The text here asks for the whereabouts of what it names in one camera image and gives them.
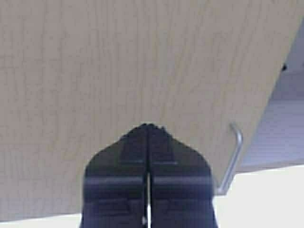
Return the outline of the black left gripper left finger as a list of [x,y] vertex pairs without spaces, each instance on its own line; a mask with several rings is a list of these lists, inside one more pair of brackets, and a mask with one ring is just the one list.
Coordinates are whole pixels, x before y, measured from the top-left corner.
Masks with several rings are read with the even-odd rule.
[[147,124],[99,151],[83,177],[82,228],[147,227]]

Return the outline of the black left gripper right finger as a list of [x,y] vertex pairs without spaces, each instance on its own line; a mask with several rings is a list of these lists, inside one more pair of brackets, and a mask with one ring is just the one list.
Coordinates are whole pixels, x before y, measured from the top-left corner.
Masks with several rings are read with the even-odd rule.
[[216,228],[212,172],[205,158],[164,128],[147,126],[151,227]]

